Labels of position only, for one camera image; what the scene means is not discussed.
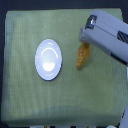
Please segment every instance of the white plate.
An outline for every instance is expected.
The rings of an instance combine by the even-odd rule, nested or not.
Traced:
[[[54,79],[61,68],[62,56],[57,43],[46,39],[38,46],[35,55],[35,66],[38,74],[44,80]]]

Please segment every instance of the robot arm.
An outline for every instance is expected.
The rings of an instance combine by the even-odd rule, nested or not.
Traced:
[[[79,39],[99,47],[106,54],[128,66],[128,25],[101,11],[92,11]]]

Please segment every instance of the orange toy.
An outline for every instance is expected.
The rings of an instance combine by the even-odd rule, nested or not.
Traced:
[[[90,44],[82,43],[77,51],[76,67],[80,68],[90,55]]]

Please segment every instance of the orange object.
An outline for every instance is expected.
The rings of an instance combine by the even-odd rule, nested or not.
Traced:
[[[90,55],[90,44],[82,43],[77,51],[76,67],[80,68]]]

